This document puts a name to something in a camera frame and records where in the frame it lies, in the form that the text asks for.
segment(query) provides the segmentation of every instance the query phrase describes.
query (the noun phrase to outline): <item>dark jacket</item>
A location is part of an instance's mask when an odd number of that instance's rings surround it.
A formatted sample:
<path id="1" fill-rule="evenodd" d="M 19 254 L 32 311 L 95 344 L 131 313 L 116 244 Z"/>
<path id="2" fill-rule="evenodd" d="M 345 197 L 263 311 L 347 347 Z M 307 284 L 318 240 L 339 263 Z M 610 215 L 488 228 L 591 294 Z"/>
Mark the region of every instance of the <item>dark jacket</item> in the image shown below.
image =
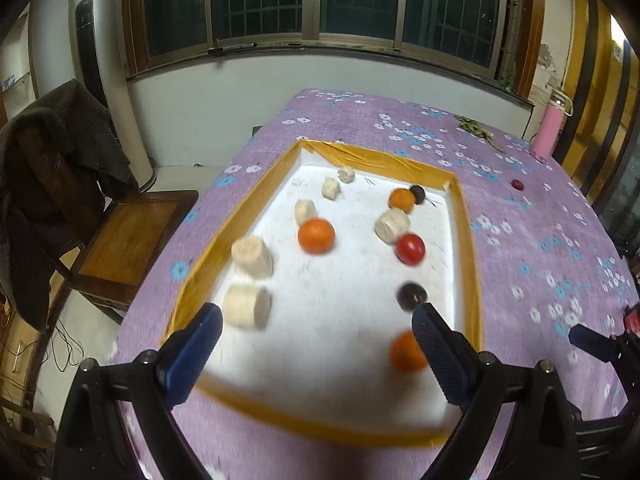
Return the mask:
<path id="1" fill-rule="evenodd" d="M 76 80 L 53 89 L 0 130 L 0 285 L 12 308 L 42 332 L 54 270 L 43 246 L 59 258 L 80 240 L 15 142 L 31 126 L 52 140 L 86 205 L 98 214 L 104 211 L 104 195 L 123 197 L 137 191 L 138 183 L 109 111 Z"/>

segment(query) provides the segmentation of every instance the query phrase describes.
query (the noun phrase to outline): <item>window frame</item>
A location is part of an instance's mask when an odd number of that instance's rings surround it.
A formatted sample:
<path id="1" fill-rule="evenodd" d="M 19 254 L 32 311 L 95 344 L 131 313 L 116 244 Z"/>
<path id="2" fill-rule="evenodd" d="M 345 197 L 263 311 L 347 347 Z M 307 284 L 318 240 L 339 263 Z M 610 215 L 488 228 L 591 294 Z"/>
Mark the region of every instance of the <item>window frame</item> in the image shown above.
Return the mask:
<path id="1" fill-rule="evenodd" d="M 471 76 L 480 76 L 497 82 L 500 48 L 505 31 L 507 0 L 498 0 L 496 33 L 492 46 L 488 67 L 484 67 L 465 59 L 452 56 L 432 48 L 402 41 L 406 0 L 398 0 L 396 12 L 396 30 L 392 40 L 352 34 L 320 32 L 321 0 L 302 0 L 302 30 L 300 32 L 283 32 L 278 34 L 257 34 L 217 40 L 212 24 L 211 0 L 205 1 L 205 19 L 207 42 L 188 46 L 159 56 L 150 56 L 148 37 L 146 35 L 145 1 L 122 0 L 123 24 L 125 25 L 125 51 L 130 75 L 135 75 L 149 68 L 166 65 L 181 60 L 202 56 L 210 48 L 230 47 L 240 44 L 255 43 L 260 47 L 300 48 L 301 46 L 322 46 L 327 48 L 346 48 L 368 53 L 396 56 L 429 64 L 441 65 Z"/>

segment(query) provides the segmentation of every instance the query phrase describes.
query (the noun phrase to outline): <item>window sill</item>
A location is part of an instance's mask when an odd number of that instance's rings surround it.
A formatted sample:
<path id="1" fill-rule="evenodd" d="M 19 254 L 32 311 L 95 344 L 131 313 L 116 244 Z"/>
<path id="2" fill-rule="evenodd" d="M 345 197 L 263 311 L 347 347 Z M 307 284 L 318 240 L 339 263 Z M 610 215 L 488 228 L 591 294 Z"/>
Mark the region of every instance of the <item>window sill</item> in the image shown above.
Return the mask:
<path id="1" fill-rule="evenodd" d="M 288 43 L 262 45 L 256 45 L 255 43 L 243 43 L 210 48 L 200 54 L 172 60 L 138 72 L 135 75 L 127 77 L 127 82 L 133 82 L 160 72 L 174 70 L 182 65 L 192 65 L 206 60 L 218 59 L 220 57 L 233 58 L 244 56 L 266 56 L 269 54 L 304 54 L 305 52 L 326 54 L 328 56 L 342 55 L 359 58 L 365 57 L 371 60 L 385 60 L 386 62 L 401 64 L 416 70 L 427 70 L 429 72 L 439 73 L 445 77 L 455 78 L 463 83 L 489 91 L 528 110 L 533 110 L 534 107 L 533 103 L 529 100 L 517 95 L 515 92 L 506 90 L 492 79 L 488 79 L 481 75 L 463 72 L 462 70 L 457 70 L 451 66 L 447 66 L 434 60 L 416 59 L 414 56 L 409 56 L 404 52 L 380 48 L 373 45 L 329 44 L 327 42 L 318 43 L 317 41 L 289 41 Z"/>

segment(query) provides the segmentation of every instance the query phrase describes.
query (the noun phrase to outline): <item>screw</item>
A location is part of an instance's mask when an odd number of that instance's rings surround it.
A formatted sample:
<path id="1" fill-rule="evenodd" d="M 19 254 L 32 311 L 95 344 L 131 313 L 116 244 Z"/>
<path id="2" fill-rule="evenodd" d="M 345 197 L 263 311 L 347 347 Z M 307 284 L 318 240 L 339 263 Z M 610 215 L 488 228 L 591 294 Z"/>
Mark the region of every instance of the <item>screw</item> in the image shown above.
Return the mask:
<path id="1" fill-rule="evenodd" d="M 478 359 L 480 359 L 480 362 L 485 365 L 492 365 L 495 363 L 495 355 L 491 352 L 487 352 L 486 350 L 478 352 Z"/>
<path id="2" fill-rule="evenodd" d="M 157 356 L 158 356 L 158 352 L 156 352 L 155 350 L 145 350 L 144 352 L 142 352 L 142 354 L 138 356 L 138 359 L 143 364 L 148 365 L 149 363 L 152 363 L 153 361 L 155 361 Z"/>
<path id="3" fill-rule="evenodd" d="M 540 368 L 542 368 L 546 374 L 549 374 L 556 369 L 554 364 L 546 359 L 542 359 L 542 361 L 540 361 Z"/>
<path id="4" fill-rule="evenodd" d="M 91 368 L 93 368 L 95 365 L 97 365 L 97 361 L 93 358 L 93 357 L 88 357 L 87 359 L 84 359 L 81 363 L 80 363 L 80 369 L 83 372 L 88 372 L 89 370 L 91 370 Z"/>

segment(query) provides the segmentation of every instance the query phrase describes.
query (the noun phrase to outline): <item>orange fruit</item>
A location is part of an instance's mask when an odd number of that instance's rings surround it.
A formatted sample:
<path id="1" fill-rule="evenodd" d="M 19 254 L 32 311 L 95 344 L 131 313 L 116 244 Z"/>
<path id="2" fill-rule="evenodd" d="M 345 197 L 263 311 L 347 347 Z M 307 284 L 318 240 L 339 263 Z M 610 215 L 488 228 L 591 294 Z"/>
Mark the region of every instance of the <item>orange fruit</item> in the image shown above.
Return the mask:
<path id="1" fill-rule="evenodd" d="M 298 230 L 298 243 L 307 253 L 326 253 L 332 249 L 334 242 L 334 228 L 322 218 L 311 218 Z"/>
<path id="2" fill-rule="evenodd" d="M 429 365 L 411 329 L 399 333 L 391 343 L 391 364 L 401 372 L 417 372 Z"/>
<path id="3" fill-rule="evenodd" d="M 414 208 L 414 204 L 415 196 L 408 189 L 399 187 L 393 190 L 389 195 L 389 207 L 397 207 L 407 214 L 409 214 L 411 209 Z"/>

